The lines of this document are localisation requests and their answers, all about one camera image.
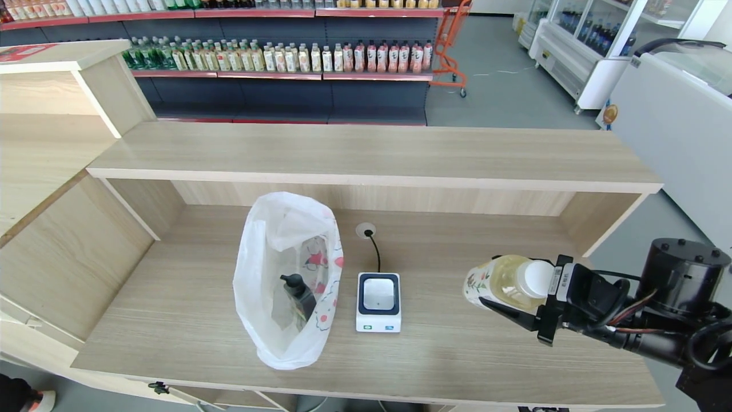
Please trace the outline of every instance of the checkout counter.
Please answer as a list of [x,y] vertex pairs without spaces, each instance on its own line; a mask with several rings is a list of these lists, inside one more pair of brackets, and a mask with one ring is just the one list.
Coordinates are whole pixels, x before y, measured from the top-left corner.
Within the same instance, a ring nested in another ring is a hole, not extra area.
[[[119,55],[128,45],[0,64],[4,354],[101,389],[290,412],[298,394],[442,412],[663,404],[642,358],[565,330],[545,347],[460,292],[496,254],[581,261],[656,193],[617,139],[163,122]],[[249,206],[281,190],[334,210],[346,257],[324,352],[294,371],[259,361],[231,286]],[[356,275],[375,259],[362,221],[401,275],[399,334],[354,327]]]

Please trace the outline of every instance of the sticker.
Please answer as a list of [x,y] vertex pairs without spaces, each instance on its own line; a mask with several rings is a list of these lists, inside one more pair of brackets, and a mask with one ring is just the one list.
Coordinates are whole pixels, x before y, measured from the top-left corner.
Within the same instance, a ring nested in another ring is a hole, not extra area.
[[52,48],[55,45],[56,44],[19,45],[17,47],[11,47],[7,50],[0,51],[0,63],[18,62],[28,56],[44,51],[47,48]]
[[569,292],[569,284],[572,282],[572,274],[575,271],[575,263],[567,263],[561,272],[561,280],[559,288],[556,291],[556,300],[560,302],[567,301],[567,292]]
[[554,268],[554,275],[551,278],[551,283],[549,284],[549,295],[556,295],[556,289],[559,287],[559,279],[561,279],[561,266],[556,266]]

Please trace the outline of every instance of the black cable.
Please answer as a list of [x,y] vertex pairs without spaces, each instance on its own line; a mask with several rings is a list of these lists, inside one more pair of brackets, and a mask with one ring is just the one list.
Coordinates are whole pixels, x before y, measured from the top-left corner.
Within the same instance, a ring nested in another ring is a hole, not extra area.
[[620,288],[618,297],[615,299],[609,310],[600,319],[587,325],[588,330],[594,331],[604,327],[620,312],[620,309],[623,307],[625,298],[628,296],[628,291],[630,290],[630,282],[627,279],[618,279],[618,281],[613,285]]
[[701,359],[699,359],[699,357],[696,355],[696,352],[694,352],[694,346],[696,345],[697,341],[702,338],[702,336],[710,332],[717,331],[718,329],[725,328],[729,328],[730,330],[732,330],[732,322],[729,320],[715,322],[711,325],[704,326],[703,328],[699,329],[691,335],[691,337],[689,338],[689,342],[687,342],[686,353],[689,357],[689,360],[691,360],[694,366],[704,370],[717,371],[725,367],[729,367],[732,364],[732,358],[726,358],[723,361],[707,363],[706,361],[702,361]]
[[364,235],[371,239],[371,243],[373,243],[373,248],[376,249],[376,259],[378,260],[378,269],[376,273],[381,273],[381,254],[378,253],[378,246],[376,245],[376,240],[373,239],[373,232],[371,232],[370,230],[365,230]]
[[627,275],[625,273],[620,273],[620,272],[613,272],[613,271],[593,271],[593,272],[597,273],[598,275],[615,276],[617,278],[637,280],[637,281],[641,280],[641,278],[638,276]]

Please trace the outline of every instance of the refrigerator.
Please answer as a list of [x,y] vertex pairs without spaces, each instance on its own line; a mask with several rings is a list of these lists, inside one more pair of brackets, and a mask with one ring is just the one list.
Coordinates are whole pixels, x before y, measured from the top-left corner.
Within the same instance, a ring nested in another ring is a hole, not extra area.
[[661,38],[703,39],[727,0],[555,0],[529,56],[575,101],[602,108],[638,46]]
[[[638,50],[597,124],[613,131],[718,248],[732,248],[732,52],[667,39]],[[672,233],[660,233],[659,236]]]

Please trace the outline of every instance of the bottle pump cap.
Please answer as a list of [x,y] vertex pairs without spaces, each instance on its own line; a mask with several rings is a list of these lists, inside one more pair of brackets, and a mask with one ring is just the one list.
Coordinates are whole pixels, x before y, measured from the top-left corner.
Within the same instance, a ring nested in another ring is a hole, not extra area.
[[546,298],[554,267],[543,260],[523,263],[516,270],[516,282],[521,292],[534,299]]

